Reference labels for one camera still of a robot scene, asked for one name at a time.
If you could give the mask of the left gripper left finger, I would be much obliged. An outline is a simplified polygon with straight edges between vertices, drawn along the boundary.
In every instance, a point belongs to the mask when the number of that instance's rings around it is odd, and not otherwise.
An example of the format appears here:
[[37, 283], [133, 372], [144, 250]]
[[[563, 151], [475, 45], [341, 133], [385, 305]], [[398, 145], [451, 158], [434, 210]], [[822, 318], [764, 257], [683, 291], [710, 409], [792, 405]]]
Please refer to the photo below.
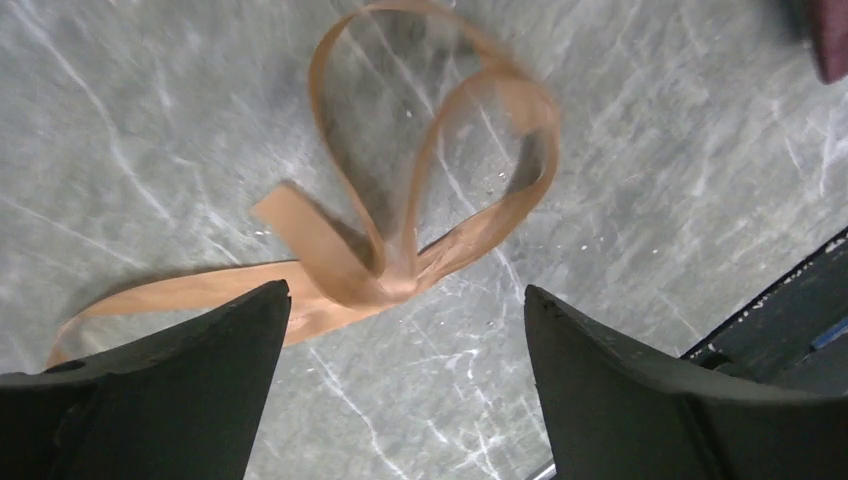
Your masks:
[[1, 378], [5, 479], [240, 479], [289, 320], [286, 282], [38, 374]]

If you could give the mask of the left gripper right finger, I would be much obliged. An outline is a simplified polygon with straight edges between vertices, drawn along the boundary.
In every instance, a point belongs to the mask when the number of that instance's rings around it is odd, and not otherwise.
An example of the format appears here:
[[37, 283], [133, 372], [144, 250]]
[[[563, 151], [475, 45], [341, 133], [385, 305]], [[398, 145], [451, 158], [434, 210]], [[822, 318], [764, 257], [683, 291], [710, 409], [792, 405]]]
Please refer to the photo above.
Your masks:
[[560, 479], [843, 479], [847, 399], [732, 377], [537, 286], [529, 356]]

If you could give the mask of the maroon paper bouquet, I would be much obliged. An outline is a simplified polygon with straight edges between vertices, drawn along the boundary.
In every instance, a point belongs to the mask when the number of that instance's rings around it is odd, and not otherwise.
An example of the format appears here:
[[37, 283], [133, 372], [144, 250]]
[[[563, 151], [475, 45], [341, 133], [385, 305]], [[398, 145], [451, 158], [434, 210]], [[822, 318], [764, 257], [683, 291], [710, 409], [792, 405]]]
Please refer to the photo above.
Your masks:
[[808, 0], [805, 9], [819, 76], [833, 84], [847, 75], [847, 0]]

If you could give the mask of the tan satin ribbon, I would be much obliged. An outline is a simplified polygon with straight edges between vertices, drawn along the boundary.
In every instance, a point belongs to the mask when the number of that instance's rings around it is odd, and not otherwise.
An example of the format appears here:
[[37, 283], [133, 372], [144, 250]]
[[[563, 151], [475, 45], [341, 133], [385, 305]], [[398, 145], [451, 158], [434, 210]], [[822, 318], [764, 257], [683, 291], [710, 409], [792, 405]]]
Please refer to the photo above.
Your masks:
[[[349, 180], [343, 187], [364, 227], [371, 250], [361, 259], [329, 217], [296, 187], [282, 184], [255, 205], [255, 215], [289, 246], [289, 261], [213, 270], [155, 281], [109, 295], [72, 317], [71, 324], [110, 315], [214, 307], [264, 283], [283, 279], [292, 296], [295, 344], [337, 330], [402, 304], [444, 277], [470, 265], [503, 242], [549, 190], [559, 161], [560, 116], [556, 103], [493, 40], [446, 7], [431, 1], [378, 1], [374, 11], [439, 16], [454, 23], [481, 59], [479, 72], [452, 90], [436, 112], [422, 142], [409, 182], [397, 251], [386, 243]], [[470, 96], [494, 88], [522, 134], [542, 136], [546, 157], [539, 176], [453, 227], [425, 248], [417, 245], [419, 203], [441, 130], [456, 118]]]

